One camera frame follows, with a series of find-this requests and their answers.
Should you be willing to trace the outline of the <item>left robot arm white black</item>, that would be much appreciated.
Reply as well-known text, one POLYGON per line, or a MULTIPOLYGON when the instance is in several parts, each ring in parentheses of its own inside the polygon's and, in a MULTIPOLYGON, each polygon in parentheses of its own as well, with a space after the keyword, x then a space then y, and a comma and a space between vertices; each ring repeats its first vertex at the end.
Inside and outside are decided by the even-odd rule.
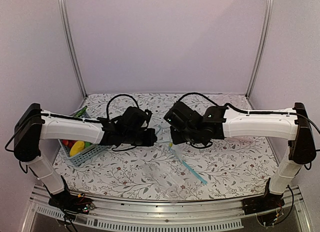
POLYGON ((48 194, 49 204, 62 212, 89 213, 93 201, 84 194, 72 195, 67 182, 41 153, 39 143, 46 139, 65 139, 90 142, 102 146, 129 144, 133 147, 151 147, 156 141, 156 131, 149 127, 152 112, 138 105, 128 107, 118 117, 87 119, 54 114, 43 110, 38 103, 31 104, 14 127, 14 134, 4 147, 24 163, 48 194))

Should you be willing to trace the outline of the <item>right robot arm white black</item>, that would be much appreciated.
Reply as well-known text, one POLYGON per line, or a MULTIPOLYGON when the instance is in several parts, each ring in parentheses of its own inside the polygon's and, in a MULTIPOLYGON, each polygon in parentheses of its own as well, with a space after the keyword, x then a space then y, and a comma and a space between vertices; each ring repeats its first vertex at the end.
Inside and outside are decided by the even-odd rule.
POLYGON ((203 115, 179 98, 164 115, 170 125, 174 145, 187 143, 206 149, 213 140, 239 136, 274 137, 287 140, 286 154, 260 196, 241 201, 246 215, 256 214, 263 227, 284 222, 279 219, 285 202, 283 194, 302 167, 310 170, 317 153, 313 130, 319 128, 307 115, 303 103, 282 110, 243 110, 231 103, 220 106, 213 102, 203 115))

